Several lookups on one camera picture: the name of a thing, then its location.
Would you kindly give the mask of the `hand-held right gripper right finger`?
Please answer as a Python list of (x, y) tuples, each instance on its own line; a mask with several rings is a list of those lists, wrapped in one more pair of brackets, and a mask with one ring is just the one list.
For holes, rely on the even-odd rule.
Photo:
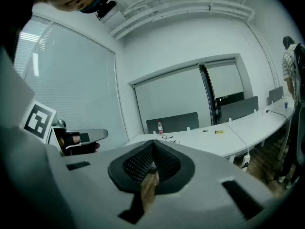
[(274, 201), (269, 188), (227, 159), (183, 145), (168, 146), (187, 155), (195, 164), (190, 182), (179, 192), (155, 197), (145, 214), (147, 229), (239, 229), (244, 217), (222, 183), (236, 181), (260, 206)]

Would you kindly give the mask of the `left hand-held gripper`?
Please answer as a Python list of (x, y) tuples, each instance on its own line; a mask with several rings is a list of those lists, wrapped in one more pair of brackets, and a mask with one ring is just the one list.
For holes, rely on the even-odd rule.
[[(75, 156), (95, 153), (98, 141), (108, 137), (106, 129), (66, 130), (63, 120), (57, 118), (57, 111), (34, 100), (23, 117), (23, 129), (34, 135), (43, 144), (57, 148), (61, 156)], [(58, 139), (64, 140), (62, 151)]]

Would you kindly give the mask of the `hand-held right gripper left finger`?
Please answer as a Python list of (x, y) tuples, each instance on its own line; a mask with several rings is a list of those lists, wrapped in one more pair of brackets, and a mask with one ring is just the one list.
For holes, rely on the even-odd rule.
[(48, 196), (47, 215), (54, 225), (61, 228), (153, 228), (153, 209), (136, 224), (120, 218), (120, 214), (135, 215), (130, 209), (133, 194), (119, 190), (108, 175), (112, 160), (142, 144), (144, 142), (69, 157), (62, 157), (57, 148), (48, 145), (48, 165), (57, 194)]

